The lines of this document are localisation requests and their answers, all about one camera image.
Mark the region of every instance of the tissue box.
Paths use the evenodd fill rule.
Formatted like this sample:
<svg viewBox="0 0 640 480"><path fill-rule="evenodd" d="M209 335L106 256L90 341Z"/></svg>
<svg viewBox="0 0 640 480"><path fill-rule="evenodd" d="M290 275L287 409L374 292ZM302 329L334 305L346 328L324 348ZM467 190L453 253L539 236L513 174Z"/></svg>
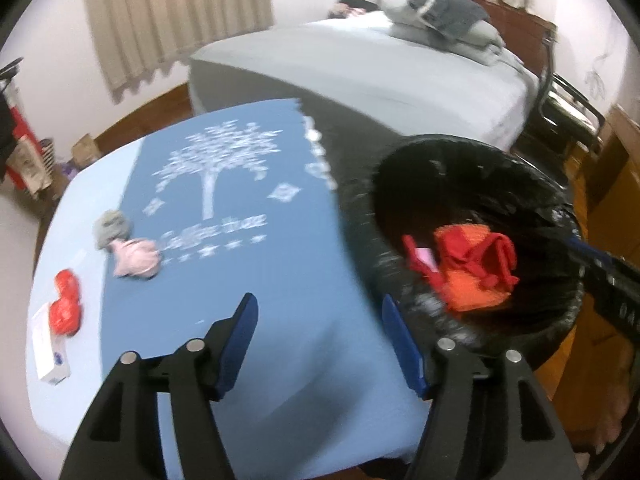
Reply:
<svg viewBox="0 0 640 480"><path fill-rule="evenodd" d="M31 318L31 338L38 378L58 384L69 377L70 370L66 360L65 338L56 336L49 328L49 307L49 303L44 304Z"/></svg>

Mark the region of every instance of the black garbage bag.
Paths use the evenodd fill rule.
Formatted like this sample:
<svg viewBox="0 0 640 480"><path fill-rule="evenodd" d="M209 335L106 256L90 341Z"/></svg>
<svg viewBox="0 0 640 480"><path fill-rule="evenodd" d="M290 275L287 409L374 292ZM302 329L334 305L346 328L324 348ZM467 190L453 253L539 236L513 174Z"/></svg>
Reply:
<svg viewBox="0 0 640 480"><path fill-rule="evenodd" d="M582 303L582 269L554 236L580 235L564 192L535 168L469 139L405 138L372 156L368 174L338 188L344 235L372 301L385 294L423 312L441 336L484 356L519 350L533 368L558 349ZM406 268L401 236L436 250L433 232L474 223L514 242L520 283L499 310L453 316Z"/></svg>

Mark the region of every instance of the white tree graphic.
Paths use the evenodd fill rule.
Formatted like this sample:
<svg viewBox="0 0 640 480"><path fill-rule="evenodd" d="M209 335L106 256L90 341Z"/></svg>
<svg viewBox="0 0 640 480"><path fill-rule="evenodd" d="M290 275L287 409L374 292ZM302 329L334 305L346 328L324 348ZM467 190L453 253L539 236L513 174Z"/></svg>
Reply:
<svg viewBox="0 0 640 480"><path fill-rule="evenodd" d="M227 121L186 137L190 144L178 152L171 152L164 168L154 173L160 176L156 192L162 192L178 176L199 173L202 219L208 220L213 218L213 194L221 171L244 168L255 173L255 180L263 179L269 168L261 157L280 151L273 137L282 130L264 132L256 123L247 123L240 129L236 123Z"/></svg>

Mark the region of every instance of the wooden headboard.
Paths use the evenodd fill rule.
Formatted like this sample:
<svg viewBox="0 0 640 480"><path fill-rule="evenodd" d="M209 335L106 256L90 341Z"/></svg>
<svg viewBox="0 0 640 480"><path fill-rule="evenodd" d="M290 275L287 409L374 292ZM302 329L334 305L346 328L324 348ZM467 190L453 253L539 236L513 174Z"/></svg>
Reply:
<svg viewBox="0 0 640 480"><path fill-rule="evenodd" d="M534 74L540 75L546 66L546 53L542 38L547 31L558 28L526 10L516 9L497 0L473 0L482 5L498 29L507 48L518 56Z"/></svg>

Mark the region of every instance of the blue blanket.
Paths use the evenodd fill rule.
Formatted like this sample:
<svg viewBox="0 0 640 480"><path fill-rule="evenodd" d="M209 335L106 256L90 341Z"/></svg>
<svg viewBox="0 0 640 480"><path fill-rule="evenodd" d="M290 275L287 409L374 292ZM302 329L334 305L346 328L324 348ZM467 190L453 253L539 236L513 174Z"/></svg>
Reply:
<svg viewBox="0 0 640 480"><path fill-rule="evenodd" d="M230 316L242 295L260 317L238 382L213 405L239 479L314 478L379 456L410 456L428 414L343 246L322 148L295 100L242 105L145 139L121 210L158 240L151 280L107 268L106 376L124 351L175 351ZM167 398L162 445L182 477Z"/></svg>

